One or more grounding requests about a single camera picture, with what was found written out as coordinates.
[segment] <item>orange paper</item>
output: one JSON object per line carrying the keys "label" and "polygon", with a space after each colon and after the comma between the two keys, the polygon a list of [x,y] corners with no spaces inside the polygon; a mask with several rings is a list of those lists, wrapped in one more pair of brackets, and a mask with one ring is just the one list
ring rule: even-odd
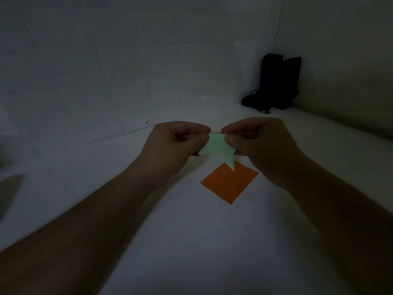
{"label": "orange paper", "polygon": [[226,163],[223,163],[213,173],[204,178],[201,184],[232,205],[243,190],[258,175],[257,171],[237,161],[234,162],[234,169],[232,171]]}

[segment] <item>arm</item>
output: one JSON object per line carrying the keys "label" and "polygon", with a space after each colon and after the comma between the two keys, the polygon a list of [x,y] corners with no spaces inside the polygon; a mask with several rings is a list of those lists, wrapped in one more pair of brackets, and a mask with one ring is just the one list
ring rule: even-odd
{"label": "arm", "polygon": [[2,293],[89,293],[135,212],[204,147],[208,132],[188,122],[156,125],[123,173],[0,253]]}
{"label": "arm", "polygon": [[238,154],[291,194],[360,293],[393,293],[390,212],[303,154],[279,119],[248,118],[222,132]]}

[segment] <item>light green sticky note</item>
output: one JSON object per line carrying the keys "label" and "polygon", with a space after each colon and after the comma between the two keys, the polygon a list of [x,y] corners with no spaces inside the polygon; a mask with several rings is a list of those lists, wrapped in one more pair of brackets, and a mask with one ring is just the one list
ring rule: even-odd
{"label": "light green sticky note", "polygon": [[217,155],[223,158],[224,162],[233,170],[233,154],[235,149],[224,141],[225,134],[210,133],[206,146],[199,151],[199,154]]}

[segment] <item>pair of black boots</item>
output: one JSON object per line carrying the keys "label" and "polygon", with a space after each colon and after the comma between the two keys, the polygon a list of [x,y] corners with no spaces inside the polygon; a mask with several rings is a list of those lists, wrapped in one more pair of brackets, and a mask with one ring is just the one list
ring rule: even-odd
{"label": "pair of black boots", "polygon": [[299,90],[301,57],[282,60],[280,54],[267,54],[261,66],[259,90],[250,92],[242,99],[242,105],[269,113],[275,107],[285,110],[291,106]]}

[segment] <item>fingernail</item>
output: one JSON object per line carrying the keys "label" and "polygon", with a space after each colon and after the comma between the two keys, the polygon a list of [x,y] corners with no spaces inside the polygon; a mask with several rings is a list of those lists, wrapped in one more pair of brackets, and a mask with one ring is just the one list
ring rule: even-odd
{"label": "fingernail", "polygon": [[225,136],[224,140],[225,140],[227,143],[230,143],[230,142],[232,142],[232,140],[233,140],[233,136],[232,136],[231,134],[227,134],[227,135]]}

